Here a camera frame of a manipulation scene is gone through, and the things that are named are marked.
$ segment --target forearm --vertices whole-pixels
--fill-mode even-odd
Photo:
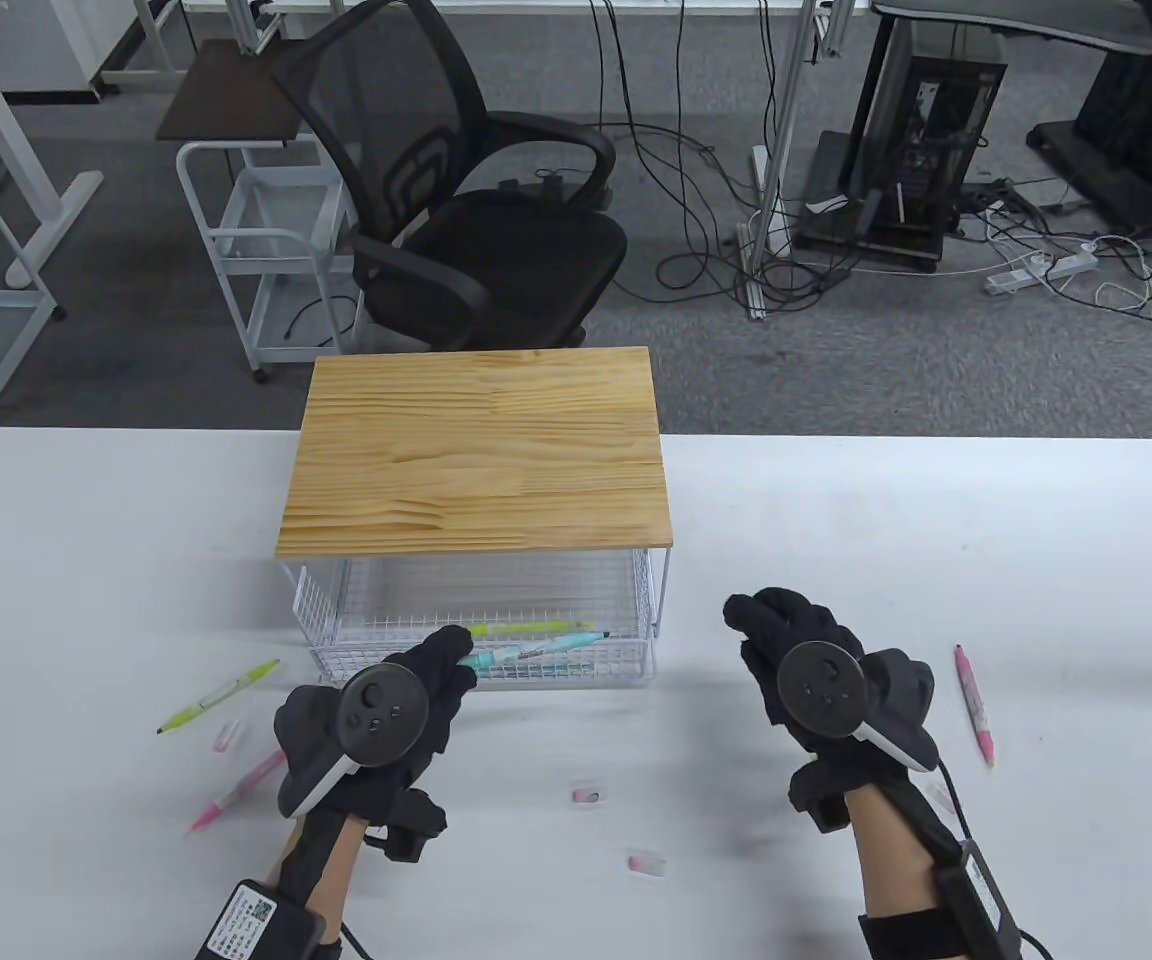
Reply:
[[[279,855],[278,863],[274,864],[273,872],[270,874],[268,885],[274,887],[278,884],[279,870],[283,867],[283,860],[296,846],[301,838],[303,824],[297,821],[296,827],[288,838],[287,846]],[[332,847],[332,855],[328,863],[323,869],[323,877],[317,883],[314,892],[310,893],[306,909],[321,916],[326,922],[323,932],[324,943],[335,943],[340,938],[340,920],[344,915],[344,901],[349,895],[349,880],[353,878],[353,868],[358,860],[358,851],[362,849],[362,838],[367,831],[364,821],[349,817],[344,826],[340,829],[340,837],[335,846]]]
[[[942,906],[932,855],[876,786],[846,795],[861,855],[869,916],[897,916]]]

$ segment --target wooden shelf top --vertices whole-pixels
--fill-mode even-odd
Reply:
[[[279,557],[672,543],[645,347],[317,361]]]

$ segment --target mesh chair back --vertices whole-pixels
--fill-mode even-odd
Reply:
[[[340,169],[359,227],[389,242],[470,173],[486,108],[429,0],[367,0],[274,69]]]

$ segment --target white wire basket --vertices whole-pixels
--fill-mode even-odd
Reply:
[[[326,685],[343,685],[448,623],[485,632],[475,637],[476,653],[568,632],[607,634],[589,647],[480,668],[480,687],[644,685],[655,674],[669,568],[669,550],[654,553],[662,559],[659,580],[645,549],[305,564],[289,568],[297,582],[293,612]]]

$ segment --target black glove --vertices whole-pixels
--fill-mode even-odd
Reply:
[[[425,772],[434,754],[447,749],[452,718],[461,709],[463,696],[479,680],[471,668],[457,666],[457,660],[467,657],[472,649],[473,638],[465,627],[447,626],[410,650],[385,658],[389,663],[402,664],[425,685],[429,691],[425,730],[401,759],[343,777],[323,798],[319,808],[349,814],[378,827],[389,823],[399,798]],[[291,776],[298,776],[303,765],[314,757],[314,747],[323,738],[332,738],[339,700],[340,690],[335,687],[302,686],[293,690],[274,713],[274,735],[287,754]],[[429,796],[425,796],[425,803],[429,804]],[[442,815],[435,806],[433,809]]]
[[[864,666],[864,648],[855,634],[838,625],[828,607],[810,602],[803,594],[770,585],[753,596],[735,594],[723,604],[723,620],[745,640],[740,645],[741,659],[763,690],[763,706],[776,726],[790,731],[808,753],[818,761],[809,763],[794,776],[790,800],[795,808],[812,814],[821,829],[847,824],[842,794],[867,783],[908,780],[905,765],[893,759],[877,746],[842,738],[831,740],[801,727],[790,717],[776,691],[776,670],[796,645],[809,640],[823,640],[844,649]]]

